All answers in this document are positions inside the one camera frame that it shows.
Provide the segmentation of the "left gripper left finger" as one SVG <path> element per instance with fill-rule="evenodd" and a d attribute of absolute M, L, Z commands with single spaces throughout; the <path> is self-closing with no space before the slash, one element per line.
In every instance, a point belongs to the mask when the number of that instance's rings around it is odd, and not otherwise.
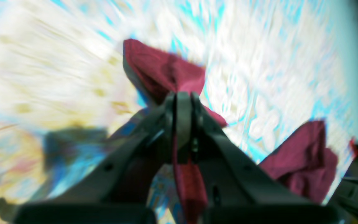
<path fill-rule="evenodd" d="M 145 203 L 153 177 L 172 161 L 176 98 L 169 93 L 123 145 L 59 196 L 24 204 L 0 198 L 0 218 L 10 224 L 156 224 Z"/>

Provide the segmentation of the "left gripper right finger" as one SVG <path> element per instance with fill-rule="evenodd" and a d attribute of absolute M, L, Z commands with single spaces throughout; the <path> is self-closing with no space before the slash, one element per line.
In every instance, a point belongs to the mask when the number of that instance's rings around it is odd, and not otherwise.
<path fill-rule="evenodd" d="M 322 206 L 337 156 L 308 121 L 256 165 L 193 93 L 176 94 L 176 185 L 189 224 L 339 224 Z"/>

